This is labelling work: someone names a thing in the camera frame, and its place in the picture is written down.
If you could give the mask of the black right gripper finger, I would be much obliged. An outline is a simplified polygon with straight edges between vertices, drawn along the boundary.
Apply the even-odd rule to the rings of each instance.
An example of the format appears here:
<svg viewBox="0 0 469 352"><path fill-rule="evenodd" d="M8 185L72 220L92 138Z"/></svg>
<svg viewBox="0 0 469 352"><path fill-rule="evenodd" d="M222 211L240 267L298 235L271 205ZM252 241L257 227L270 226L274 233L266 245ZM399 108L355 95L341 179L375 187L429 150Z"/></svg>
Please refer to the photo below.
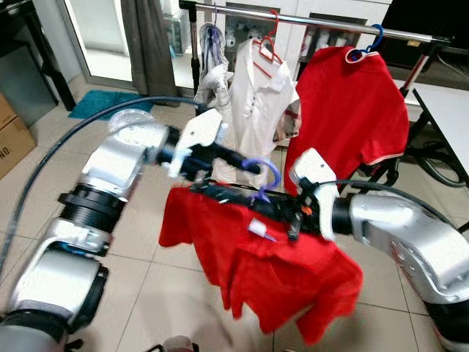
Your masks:
<svg viewBox="0 0 469 352"><path fill-rule="evenodd" d="M243 205L250 209L282 209L286 207L286 198L277 195L261 197L257 192L248 192L247 188L238 188L218 184L199 184L194 186L194 193L204 195L220 204Z"/></svg>
<svg viewBox="0 0 469 352"><path fill-rule="evenodd" d="M194 194L200 194L202 197L208 197L218 204L236 205L237 207L247 208L254 213L258 213L275 221L284 221L285 213L281 208L281 202L262 201L248 197L239 191L195 191Z"/></svg>

